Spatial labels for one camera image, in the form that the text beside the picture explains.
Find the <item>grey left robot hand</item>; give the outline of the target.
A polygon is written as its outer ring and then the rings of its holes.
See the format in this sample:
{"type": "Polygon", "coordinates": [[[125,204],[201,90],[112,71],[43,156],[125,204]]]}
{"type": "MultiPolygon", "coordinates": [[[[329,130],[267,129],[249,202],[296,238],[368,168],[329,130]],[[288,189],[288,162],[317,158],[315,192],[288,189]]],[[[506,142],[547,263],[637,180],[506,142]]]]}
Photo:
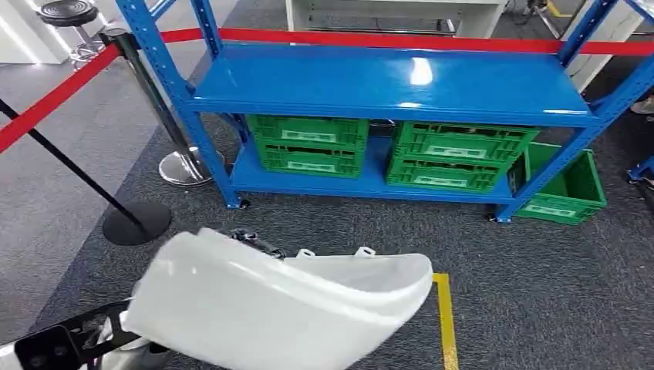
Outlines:
{"type": "Polygon", "coordinates": [[[253,247],[260,252],[266,253],[275,259],[283,260],[287,256],[285,251],[281,248],[275,247],[272,244],[261,240],[257,233],[253,230],[239,227],[231,230],[229,235],[232,239],[240,241],[243,244],[247,244],[248,246],[253,247]]]}

